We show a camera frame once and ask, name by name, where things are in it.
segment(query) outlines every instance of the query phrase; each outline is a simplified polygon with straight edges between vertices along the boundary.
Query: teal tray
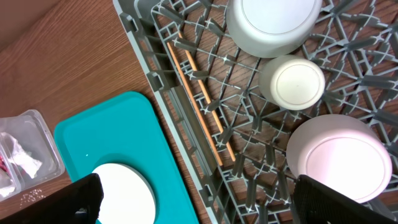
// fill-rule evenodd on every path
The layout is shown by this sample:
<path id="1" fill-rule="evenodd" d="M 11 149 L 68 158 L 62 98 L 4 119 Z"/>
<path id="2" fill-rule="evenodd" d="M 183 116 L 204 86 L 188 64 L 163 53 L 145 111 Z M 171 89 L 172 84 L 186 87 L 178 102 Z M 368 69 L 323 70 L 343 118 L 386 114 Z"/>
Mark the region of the teal tray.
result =
<path id="1" fill-rule="evenodd" d="M 152 105 L 143 95 L 123 93 L 62 121 L 55 128 L 55 142 L 72 182 L 101 164 L 126 164 L 152 187 L 156 224 L 198 223 Z"/>

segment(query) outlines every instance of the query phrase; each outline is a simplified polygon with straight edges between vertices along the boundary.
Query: chopstick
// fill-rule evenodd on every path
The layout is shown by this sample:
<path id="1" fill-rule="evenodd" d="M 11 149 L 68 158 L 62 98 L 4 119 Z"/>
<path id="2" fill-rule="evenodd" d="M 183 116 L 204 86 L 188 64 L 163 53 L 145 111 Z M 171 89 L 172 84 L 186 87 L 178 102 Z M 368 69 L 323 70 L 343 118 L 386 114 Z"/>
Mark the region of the chopstick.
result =
<path id="1" fill-rule="evenodd" d="M 184 73 L 181 70 L 180 63 L 178 62 L 177 57 L 175 56 L 174 50 L 173 50 L 172 46 L 170 45 L 170 42 L 167 42 L 167 47 L 170 50 L 170 53 L 172 55 L 174 64 L 177 67 L 178 73 L 180 74 L 182 83 L 183 83 L 183 85 L 184 85 L 184 87 L 185 87 L 185 89 L 186 89 L 186 91 L 188 93 L 189 98 L 191 99 L 193 108 L 195 109 L 196 114 L 198 115 L 199 122 L 200 122 L 201 126 L 203 127 L 203 130 L 205 131 L 205 135 L 206 135 L 206 137 L 207 137 L 207 139 L 208 139 L 208 141 L 210 143 L 211 149 L 213 150 L 213 153 L 214 153 L 214 156 L 216 157 L 217 163 L 218 163 L 219 166 L 222 166 L 223 165 L 223 161 L 221 161 L 220 155 L 217 152 L 216 145 L 213 142 L 213 138 L 212 138 L 212 136 L 211 136 L 211 134 L 210 134 L 210 132 L 209 132 L 209 130 L 207 128 L 207 125 L 205 123 L 205 120 L 203 119 L 203 116 L 202 116 L 202 114 L 200 112 L 200 109 L 199 109 L 199 107 L 198 107 L 198 105 L 197 105 L 197 103 L 196 103 L 196 101 L 195 101 L 195 99 L 193 97 L 191 88 L 190 88 L 190 86 L 188 84 L 187 79 L 185 78 Z"/>
<path id="2" fill-rule="evenodd" d="M 181 32 L 178 33 L 178 36 L 180 38 L 183 38 Z M 198 68 L 197 68 L 197 66 L 195 64 L 195 61 L 193 60 L 191 52 L 189 52 L 188 50 L 185 50 L 185 53 L 186 53 L 186 55 L 188 57 L 189 63 L 191 64 L 192 70 L 197 71 Z M 211 99 L 210 99 L 210 96 L 209 96 L 209 94 L 207 92 L 205 84 L 203 83 L 202 80 L 198 80 L 198 82 L 199 82 L 201 91 L 203 92 L 203 94 L 205 96 L 206 102 L 208 104 L 211 103 Z M 219 131 L 222 133 L 224 131 L 224 128 L 223 128 L 223 125 L 221 125 L 221 122 L 220 122 L 220 119 L 219 119 L 219 117 L 217 115 L 217 112 L 215 110 L 213 110 L 211 113 L 212 113 L 212 115 L 214 117 L 214 120 L 216 121 L 216 124 L 217 124 L 217 127 L 218 127 Z M 227 150 L 228 150 L 228 152 L 229 152 L 229 154 L 231 156 L 232 161 L 235 161 L 236 158 L 235 158 L 234 152 L 232 151 L 232 147 L 231 147 L 229 142 L 226 143 L 226 148 L 227 148 Z"/>

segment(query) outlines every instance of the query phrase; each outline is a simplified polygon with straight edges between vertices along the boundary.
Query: white bowl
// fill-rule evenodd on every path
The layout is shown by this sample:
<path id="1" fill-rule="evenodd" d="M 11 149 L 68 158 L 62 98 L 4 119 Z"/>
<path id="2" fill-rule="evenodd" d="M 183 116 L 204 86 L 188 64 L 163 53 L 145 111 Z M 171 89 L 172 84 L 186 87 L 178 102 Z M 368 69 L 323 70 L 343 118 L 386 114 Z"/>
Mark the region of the white bowl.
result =
<path id="1" fill-rule="evenodd" d="M 358 203 L 378 196 L 392 174 L 391 159 L 375 133 L 345 115 L 303 123 L 289 139 L 286 153 L 294 176 L 305 174 Z"/>
<path id="2" fill-rule="evenodd" d="M 322 0 L 229 0 L 229 34 L 245 52 L 263 58 L 302 45 L 318 18 Z"/>
<path id="3" fill-rule="evenodd" d="M 325 89 L 325 77 L 315 63 L 294 55 L 268 62 L 259 77 L 261 94 L 271 103 L 288 110 L 314 105 Z"/>

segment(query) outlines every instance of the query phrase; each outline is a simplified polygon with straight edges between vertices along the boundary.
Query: cup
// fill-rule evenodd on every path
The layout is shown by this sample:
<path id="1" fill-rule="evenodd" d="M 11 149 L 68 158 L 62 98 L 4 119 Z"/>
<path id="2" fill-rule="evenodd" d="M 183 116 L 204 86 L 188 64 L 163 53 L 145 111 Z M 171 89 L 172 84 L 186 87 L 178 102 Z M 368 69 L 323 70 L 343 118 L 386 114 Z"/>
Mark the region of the cup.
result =
<path id="1" fill-rule="evenodd" d="M 268 62 L 259 77 L 261 94 L 271 103 L 288 110 L 314 105 L 325 89 L 325 77 L 315 63 L 294 55 Z"/>
<path id="2" fill-rule="evenodd" d="M 369 126 L 345 115 L 303 123 L 289 139 L 286 156 L 294 176 L 305 174 L 358 203 L 378 196 L 392 174 L 379 138 Z"/>
<path id="3" fill-rule="evenodd" d="M 288 54 L 302 45 L 318 18 L 322 0 L 229 0 L 229 34 L 245 52 L 263 58 Z"/>

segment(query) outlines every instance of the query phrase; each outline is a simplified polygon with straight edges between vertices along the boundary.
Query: gray plastic dish rack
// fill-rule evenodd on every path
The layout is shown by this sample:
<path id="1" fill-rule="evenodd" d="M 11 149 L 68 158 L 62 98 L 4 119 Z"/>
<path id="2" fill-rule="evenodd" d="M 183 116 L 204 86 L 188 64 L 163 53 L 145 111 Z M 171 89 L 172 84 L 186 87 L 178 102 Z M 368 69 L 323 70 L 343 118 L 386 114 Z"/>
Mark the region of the gray plastic dish rack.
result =
<path id="1" fill-rule="evenodd" d="M 340 113 L 367 123 L 389 151 L 394 166 L 385 192 L 398 190 L 398 22 L 382 22 L 377 7 L 398 9 L 395 0 L 324 0 L 314 33 L 296 52 L 325 73 L 321 100 L 303 111 L 280 108 L 261 96 L 257 73 L 268 59 L 240 50 L 231 40 L 224 15 L 227 1 L 114 0 L 117 14 L 212 223 L 281 223 L 290 220 L 294 176 L 285 147 L 295 128 L 322 114 Z M 178 37 L 182 31 L 184 39 Z M 191 102 L 166 46 L 189 50 L 200 72 L 180 60 L 195 91 Z M 206 83 L 205 103 L 197 81 Z M 192 103 L 198 103 L 224 166 L 217 165 Z M 216 110 L 224 132 L 215 131 Z M 232 162 L 225 144 L 236 155 Z M 374 199 L 365 206 L 395 219 Z"/>

